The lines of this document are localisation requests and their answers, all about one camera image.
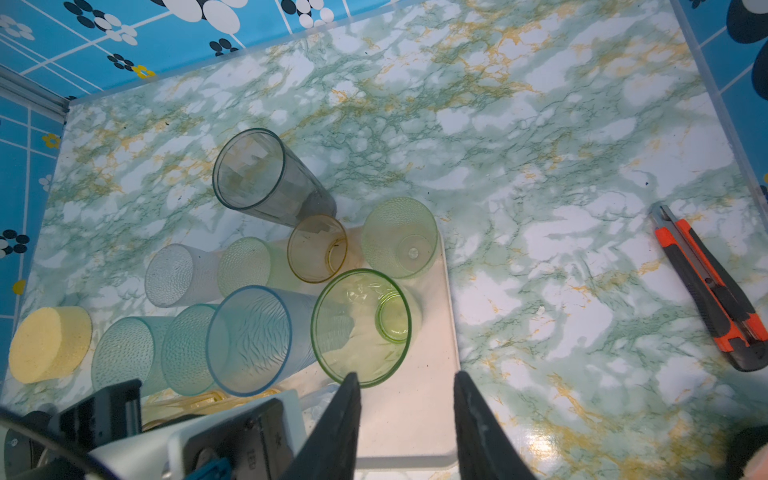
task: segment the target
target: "white cutting board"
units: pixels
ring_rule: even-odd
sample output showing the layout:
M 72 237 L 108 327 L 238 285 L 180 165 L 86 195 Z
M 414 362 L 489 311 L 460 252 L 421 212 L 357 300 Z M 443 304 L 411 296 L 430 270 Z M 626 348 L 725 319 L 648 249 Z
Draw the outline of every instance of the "white cutting board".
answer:
M 353 256 L 359 255 L 361 231 L 347 230 Z M 420 302 L 422 329 L 397 372 L 380 385 L 362 389 L 357 468 L 435 469 L 456 463 L 453 376 L 459 363 L 442 238 L 438 254 L 426 274 L 397 280 Z M 362 266 L 370 268 L 368 263 Z M 324 286 L 304 283 L 302 291 L 319 295 Z M 331 382 L 315 363 L 276 387 L 296 389 L 303 396 Z

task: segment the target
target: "textured plastic cup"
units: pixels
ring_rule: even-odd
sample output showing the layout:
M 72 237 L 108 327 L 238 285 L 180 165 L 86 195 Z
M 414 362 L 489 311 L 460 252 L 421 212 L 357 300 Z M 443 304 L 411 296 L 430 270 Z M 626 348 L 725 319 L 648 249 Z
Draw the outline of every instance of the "textured plastic cup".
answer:
M 221 298 L 216 283 L 219 256 L 179 243 L 157 252 L 144 276 L 144 292 L 155 306 L 187 306 Z
M 8 368 L 21 383 L 60 379 L 74 372 L 91 345 L 91 317 L 79 306 L 32 312 L 11 341 Z
M 347 258 L 346 230 L 328 215 L 301 221 L 288 239 L 288 266 L 307 283 L 325 282 L 339 272 Z
M 314 363 L 310 318 L 317 297 L 245 286 L 219 305 L 208 329 L 206 357 L 214 382 L 253 396 Z
M 421 324 L 421 309 L 408 290 L 381 272 L 350 270 L 331 280 L 317 300 L 312 348 L 335 381 L 357 372 L 360 386 L 371 387 L 400 367 Z
M 172 316 L 127 316 L 99 339 L 91 366 L 94 391 L 132 379 L 141 381 L 141 396 L 168 388 L 161 368 L 163 340 Z
M 200 395 L 214 387 L 205 360 L 205 341 L 217 307 L 190 306 L 176 315 L 165 333 L 161 353 L 163 377 L 179 395 Z
M 229 245 L 221 256 L 217 282 L 222 296 L 248 285 L 282 290 L 297 290 L 301 285 L 288 266 L 285 249 L 255 237 Z
M 366 218 L 362 254 L 374 270 L 394 279 L 413 278 L 435 262 L 439 236 L 429 208 L 413 198 L 392 198 Z
M 336 215 L 336 202 L 280 137 L 241 131 L 214 165 L 214 193 L 227 208 L 295 227 L 310 215 Z

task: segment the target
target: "blue plastic cup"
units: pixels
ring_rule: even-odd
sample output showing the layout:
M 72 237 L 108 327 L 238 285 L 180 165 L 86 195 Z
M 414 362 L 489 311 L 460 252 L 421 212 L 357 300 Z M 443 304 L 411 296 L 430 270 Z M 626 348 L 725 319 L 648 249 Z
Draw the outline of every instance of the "blue plastic cup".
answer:
M 231 395 L 253 396 L 313 364 L 316 301 L 265 286 L 232 292 L 208 327 L 206 358 L 214 382 Z

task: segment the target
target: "yellow flower print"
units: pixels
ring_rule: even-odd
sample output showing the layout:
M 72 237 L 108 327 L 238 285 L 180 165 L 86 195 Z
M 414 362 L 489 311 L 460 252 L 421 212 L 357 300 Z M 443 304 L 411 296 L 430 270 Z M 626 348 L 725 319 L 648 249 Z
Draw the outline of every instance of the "yellow flower print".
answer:
M 24 287 L 27 286 L 27 280 L 19 280 L 18 282 L 13 284 L 13 287 L 11 287 L 11 290 L 13 290 L 13 293 L 16 295 L 24 295 Z
M 61 138 L 54 134 L 43 135 L 43 141 L 48 148 L 58 148 L 58 146 L 61 145 Z
M 139 78 L 149 78 L 154 76 L 154 72 L 143 65 L 136 65 L 134 71 Z

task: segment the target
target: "blue tiled wall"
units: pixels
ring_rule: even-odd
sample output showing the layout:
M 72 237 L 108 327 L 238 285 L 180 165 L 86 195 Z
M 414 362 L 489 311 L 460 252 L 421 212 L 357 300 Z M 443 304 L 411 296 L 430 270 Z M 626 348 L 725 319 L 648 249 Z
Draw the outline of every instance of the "blue tiled wall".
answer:
M 768 3 L 679 3 L 697 43 L 691 48 L 700 48 L 714 79 L 710 94 L 722 98 L 755 176 L 768 193 Z
M 339 21 L 387 0 L 7 0 L 0 63 L 81 98 Z
M 61 123 L 0 96 L 0 372 L 40 235 L 62 130 Z

